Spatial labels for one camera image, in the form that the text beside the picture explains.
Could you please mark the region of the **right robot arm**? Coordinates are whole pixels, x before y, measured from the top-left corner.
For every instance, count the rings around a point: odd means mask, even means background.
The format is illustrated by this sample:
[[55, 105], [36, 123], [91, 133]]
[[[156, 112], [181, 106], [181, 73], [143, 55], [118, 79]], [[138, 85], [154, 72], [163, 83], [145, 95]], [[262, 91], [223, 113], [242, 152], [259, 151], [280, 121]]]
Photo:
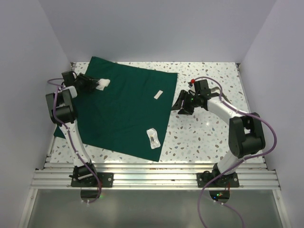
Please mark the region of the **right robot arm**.
[[257, 154], [265, 148], [266, 142], [260, 116], [238, 110], [227, 103], [219, 86], [219, 93], [209, 88], [209, 77], [198, 77], [189, 82], [190, 90], [181, 90], [172, 106], [179, 115], [192, 115], [195, 108], [203, 108], [215, 114], [228, 125], [229, 151], [217, 162], [212, 172], [206, 172], [209, 180], [216, 186], [228, 182], [228, 175], [235, 172], [241, 161]]

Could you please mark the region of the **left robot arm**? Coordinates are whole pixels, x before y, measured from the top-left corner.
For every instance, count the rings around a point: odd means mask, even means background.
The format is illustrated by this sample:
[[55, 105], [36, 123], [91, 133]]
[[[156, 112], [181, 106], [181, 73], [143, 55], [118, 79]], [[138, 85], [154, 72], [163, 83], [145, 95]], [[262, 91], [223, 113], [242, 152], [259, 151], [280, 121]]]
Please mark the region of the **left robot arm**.
[[63, 82], [54, 83], [50, 79], [48, 84], [56, 87], [54, 93], [46, 95], [46, 102], [50, 118], [67, 140], [73, 159], [72, 187], [97, 187], [102, 184], [91, 158], [83, 145], [77, 123], [77, 111], [73, 99], [81, 92], [92, 92], [98, 86], [98, 80], [74, 71], [62, 73]]

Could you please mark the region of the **clear plastic blister pack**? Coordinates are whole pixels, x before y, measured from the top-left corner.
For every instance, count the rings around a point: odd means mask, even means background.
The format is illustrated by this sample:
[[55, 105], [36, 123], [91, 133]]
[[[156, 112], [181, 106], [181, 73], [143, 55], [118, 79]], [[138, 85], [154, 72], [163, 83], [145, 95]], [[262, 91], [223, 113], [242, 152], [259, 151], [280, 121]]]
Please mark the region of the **clear plastic blister pack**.
[[160, 141], [158, 139], [157, 131], [154, 128], [148, 129], [146, 131], [147, 136], [150, 141], [150, 147], [151, 149], [156, 149], [161, 146]]

